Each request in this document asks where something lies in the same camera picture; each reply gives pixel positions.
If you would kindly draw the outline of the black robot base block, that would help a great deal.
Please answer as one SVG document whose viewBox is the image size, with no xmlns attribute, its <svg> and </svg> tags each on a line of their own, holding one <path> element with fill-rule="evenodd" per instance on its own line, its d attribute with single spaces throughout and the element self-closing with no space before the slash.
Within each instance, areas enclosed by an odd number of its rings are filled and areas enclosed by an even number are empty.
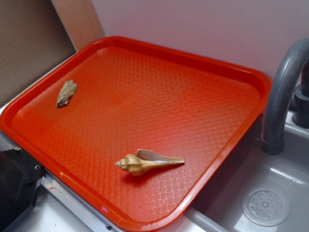
<svg viewBox="0 0 309 232">
<path fill-rule="evenodd" d="M 44 167 L 20 147 L 0 153 L 0 230 L 7 232 L 36 204 Z"/>
</svg>

